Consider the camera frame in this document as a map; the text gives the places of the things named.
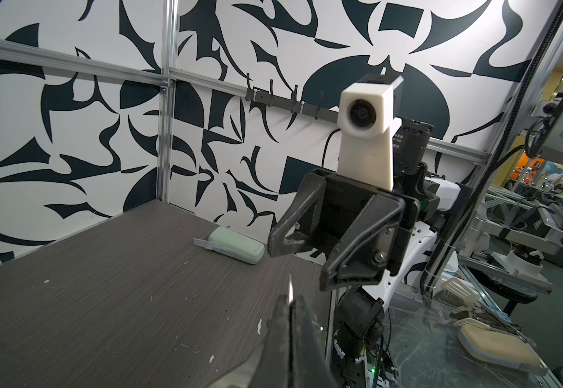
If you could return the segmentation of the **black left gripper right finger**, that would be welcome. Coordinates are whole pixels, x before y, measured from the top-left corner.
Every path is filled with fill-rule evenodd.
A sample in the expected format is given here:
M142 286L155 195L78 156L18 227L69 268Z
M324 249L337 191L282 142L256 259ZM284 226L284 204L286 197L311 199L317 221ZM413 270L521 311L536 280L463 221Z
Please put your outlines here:
M336 387L320 344L320 328L302 295L291 303L291 387Z

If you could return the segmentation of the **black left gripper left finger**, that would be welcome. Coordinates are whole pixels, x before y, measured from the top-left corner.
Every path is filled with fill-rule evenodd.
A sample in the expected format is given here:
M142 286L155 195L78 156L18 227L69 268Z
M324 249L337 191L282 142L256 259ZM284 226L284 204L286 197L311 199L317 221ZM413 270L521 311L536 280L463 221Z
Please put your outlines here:
M286 295L275 303L257 368L249 387L289 387L291 383L291 304Z

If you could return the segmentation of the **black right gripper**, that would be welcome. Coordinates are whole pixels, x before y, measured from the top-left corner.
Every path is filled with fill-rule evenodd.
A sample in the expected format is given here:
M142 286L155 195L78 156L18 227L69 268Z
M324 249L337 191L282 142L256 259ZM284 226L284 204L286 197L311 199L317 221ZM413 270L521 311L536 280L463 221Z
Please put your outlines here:
M271 229L267 251L280 257L318 249L326 256L320 290L375 286L399 274L419 200L317 168L305 174Z

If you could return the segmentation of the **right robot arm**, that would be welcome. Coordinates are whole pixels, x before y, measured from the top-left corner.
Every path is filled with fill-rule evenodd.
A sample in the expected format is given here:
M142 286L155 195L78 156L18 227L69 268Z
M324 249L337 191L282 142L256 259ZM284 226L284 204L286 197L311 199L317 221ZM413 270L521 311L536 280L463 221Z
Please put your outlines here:
M415 225L438 208L437 195L424 185L422 156L431 133L429 124L403 120L394 137L390 191L322 168L305 174L290 208L270 231L267 249L272 257L314 249L325 254L320 289L345 289L334 315L333 358L319 353L304 298L290 297L275 307L273 334L265 340L252 386L263 386L273 362L283 360L291 387L352 387L364 383L368 355L385 356L388 301L366 289L396 281L409 244L417 242Z

